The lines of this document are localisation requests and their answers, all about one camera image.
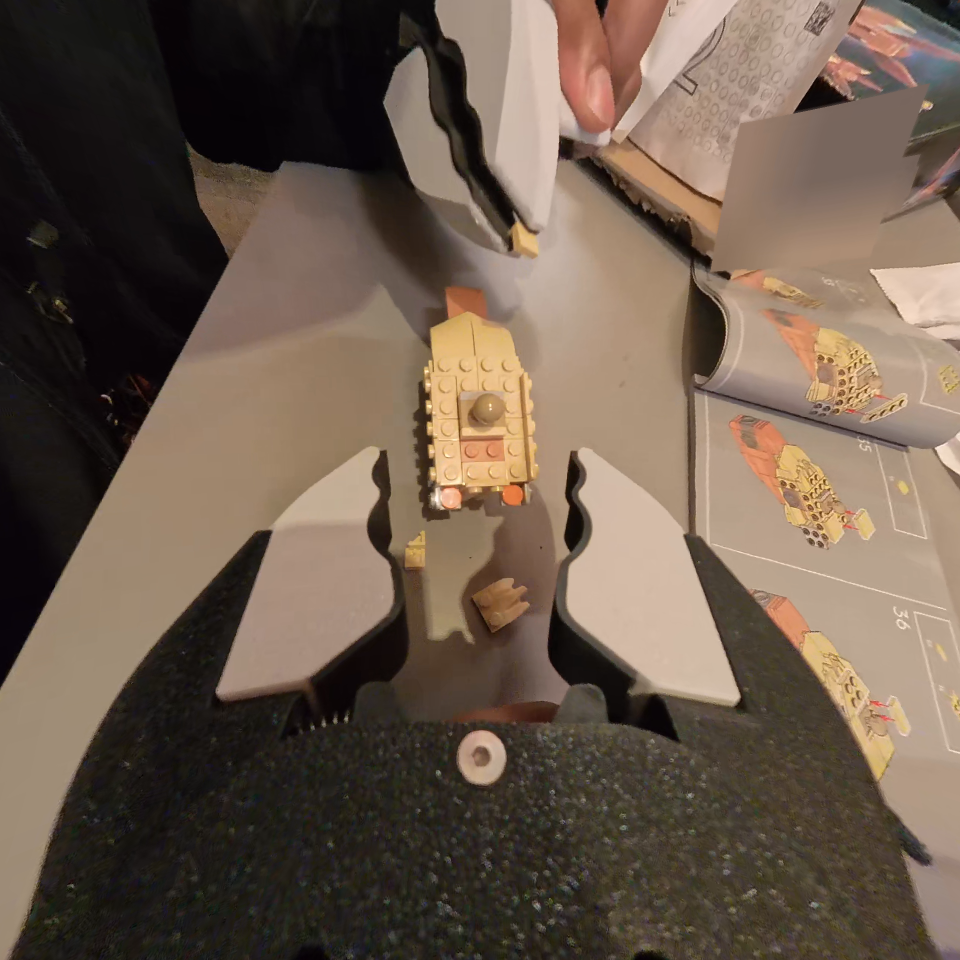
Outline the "white printed paper bag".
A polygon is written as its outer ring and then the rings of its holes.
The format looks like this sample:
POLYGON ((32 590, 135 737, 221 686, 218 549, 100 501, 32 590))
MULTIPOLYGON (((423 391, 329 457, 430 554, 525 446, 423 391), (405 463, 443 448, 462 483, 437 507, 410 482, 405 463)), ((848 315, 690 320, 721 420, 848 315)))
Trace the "white printed paper bag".
POLYGON ((630 133, 689 188, 724 198, 743 122, 792 114, 857 1, 738 1, 630 133))

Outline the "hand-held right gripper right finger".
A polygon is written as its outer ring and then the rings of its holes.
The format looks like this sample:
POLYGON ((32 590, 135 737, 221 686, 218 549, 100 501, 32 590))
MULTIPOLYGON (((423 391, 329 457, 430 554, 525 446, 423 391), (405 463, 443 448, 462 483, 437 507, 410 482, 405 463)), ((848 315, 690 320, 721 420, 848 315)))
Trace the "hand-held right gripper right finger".
POLYGON ((740 692, 675 518, 645 489, 581 448, 570 455, 568 557, 560 564, 549 660, 610 710, 652 694, 734 707, 740 692))

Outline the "grey instruction booklet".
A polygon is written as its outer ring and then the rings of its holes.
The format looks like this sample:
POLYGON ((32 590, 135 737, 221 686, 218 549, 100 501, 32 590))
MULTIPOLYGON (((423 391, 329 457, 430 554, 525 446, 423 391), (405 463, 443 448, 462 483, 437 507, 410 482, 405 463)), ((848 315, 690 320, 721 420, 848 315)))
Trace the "grey instruction booklet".
POLYGON ((958 354, 861 284, 692 268, 695 530, 893 786, 958 768, 958 616, 910 452, 958 432, 958 354))

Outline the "torn white paper bag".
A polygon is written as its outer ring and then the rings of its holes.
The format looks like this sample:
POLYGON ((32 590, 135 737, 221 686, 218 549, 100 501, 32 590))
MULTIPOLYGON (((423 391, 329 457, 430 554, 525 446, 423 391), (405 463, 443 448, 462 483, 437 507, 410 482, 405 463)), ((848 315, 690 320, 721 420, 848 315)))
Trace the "torn white paper bag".
POLYGON ((959 341, 959 263, 871 269, 901 318, 942 341, 959 341))

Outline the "tan claw brick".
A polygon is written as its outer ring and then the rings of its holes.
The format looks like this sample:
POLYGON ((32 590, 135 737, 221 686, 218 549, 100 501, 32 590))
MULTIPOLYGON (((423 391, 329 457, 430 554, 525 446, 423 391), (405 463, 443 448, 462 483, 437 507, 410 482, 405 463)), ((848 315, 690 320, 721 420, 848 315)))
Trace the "tan claw brick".
POLYGON ((527 587, 514 578, 499 579, 476 591, 471 602, 485 625, 494 635, 521 618, 530 608, 527 587))

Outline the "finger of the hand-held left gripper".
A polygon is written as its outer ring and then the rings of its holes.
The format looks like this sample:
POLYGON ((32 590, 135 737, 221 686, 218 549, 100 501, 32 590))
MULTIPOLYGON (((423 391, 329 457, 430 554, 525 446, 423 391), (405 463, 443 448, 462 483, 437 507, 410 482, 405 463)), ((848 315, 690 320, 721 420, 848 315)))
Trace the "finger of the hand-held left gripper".
POLYGON ((460 48, 430 30, 401 30, 400 41, 409 52, 383 104, 411 185, 452 230, 509 254, 510 228, 522 218, 487 163, 460 48))
POLYGON ((465 65, 486 168, 524 226, 548 220, 559 150, 558 32, 546 1, 438 1, 444 36, 465 65))

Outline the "person's left hand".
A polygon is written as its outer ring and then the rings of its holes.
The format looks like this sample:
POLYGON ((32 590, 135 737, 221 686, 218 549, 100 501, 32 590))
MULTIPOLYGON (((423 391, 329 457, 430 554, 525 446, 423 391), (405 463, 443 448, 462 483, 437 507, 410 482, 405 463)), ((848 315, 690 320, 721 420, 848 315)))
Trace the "person's left hand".
POLYGON ((558 30, 558 76, 580 127, 594 135, 612 129, 638 95, 641 61, 666 1, 553 1, 558 30))

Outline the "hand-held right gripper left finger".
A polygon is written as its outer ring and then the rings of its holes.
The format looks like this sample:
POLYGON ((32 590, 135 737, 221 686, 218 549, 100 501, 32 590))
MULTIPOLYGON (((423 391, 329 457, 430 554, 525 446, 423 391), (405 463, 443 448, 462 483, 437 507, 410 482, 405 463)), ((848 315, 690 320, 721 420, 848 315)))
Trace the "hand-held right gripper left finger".
POLYGON ((399 611, 388 548, 370 521, 386 494, 368 446, 282 511, 216 687, 221 702, 303 692, 399 611))

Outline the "tan and orange brick model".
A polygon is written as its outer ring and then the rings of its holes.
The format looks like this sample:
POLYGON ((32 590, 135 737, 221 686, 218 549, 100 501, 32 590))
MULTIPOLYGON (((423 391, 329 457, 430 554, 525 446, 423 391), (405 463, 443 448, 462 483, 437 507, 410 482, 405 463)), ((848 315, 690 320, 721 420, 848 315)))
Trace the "tan and orange brick model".
POLYGON ((522 506, 540 473, 531 378, 482 290, 444 294, 446 319, 430 329, 422 376, 426 507, 446 515, 488 498, 522 506))

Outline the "colourful picture box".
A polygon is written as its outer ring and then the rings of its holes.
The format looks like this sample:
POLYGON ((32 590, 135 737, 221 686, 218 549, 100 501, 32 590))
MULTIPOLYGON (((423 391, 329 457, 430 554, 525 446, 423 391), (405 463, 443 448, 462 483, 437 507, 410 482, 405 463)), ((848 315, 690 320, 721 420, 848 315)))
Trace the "colourful picture box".
POLYGON ((926 88, 905 151, 918 158, 918 167, 902 211, 958 189, 958 26, 909 2, 865 2, 822 68, 818 84, 847 101, 926 88))

